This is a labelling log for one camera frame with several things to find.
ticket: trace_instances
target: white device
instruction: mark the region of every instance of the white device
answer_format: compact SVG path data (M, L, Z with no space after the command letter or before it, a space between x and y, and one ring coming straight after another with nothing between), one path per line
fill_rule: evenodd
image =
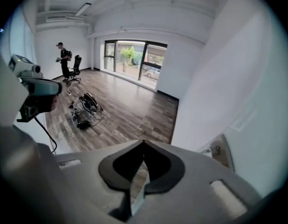
M43 77L39 65L20 55L13 54L8 66L17 77Z

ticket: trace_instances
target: window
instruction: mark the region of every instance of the window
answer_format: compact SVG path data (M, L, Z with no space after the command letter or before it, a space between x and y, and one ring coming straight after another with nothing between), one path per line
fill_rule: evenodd
M166 51L167 45L156 42L106 41L104 66L155 88Z

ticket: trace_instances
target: black backpack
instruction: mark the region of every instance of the black backpack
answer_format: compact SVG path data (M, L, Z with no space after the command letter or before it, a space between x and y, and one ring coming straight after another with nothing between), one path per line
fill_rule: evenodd
M68 61L71 61L72 55L73 55L73 54L72 54L71 51L69 50L69 51L68 51Z

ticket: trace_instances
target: fluorescent light fixture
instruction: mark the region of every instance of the fluorescent light fixture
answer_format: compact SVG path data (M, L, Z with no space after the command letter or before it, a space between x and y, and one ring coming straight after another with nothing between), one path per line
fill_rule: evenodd
M80 16L87 8L91 6L91 3L86 2L76 13L75 16Z

